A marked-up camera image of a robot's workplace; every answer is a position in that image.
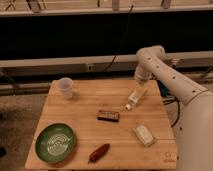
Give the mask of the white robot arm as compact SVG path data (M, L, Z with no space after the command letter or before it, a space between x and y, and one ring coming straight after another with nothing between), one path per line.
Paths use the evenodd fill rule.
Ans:
M139 49L134 78L144 84L153 74L184 105L176 171L213 171L213 92L166 65L164 57L160 45Z

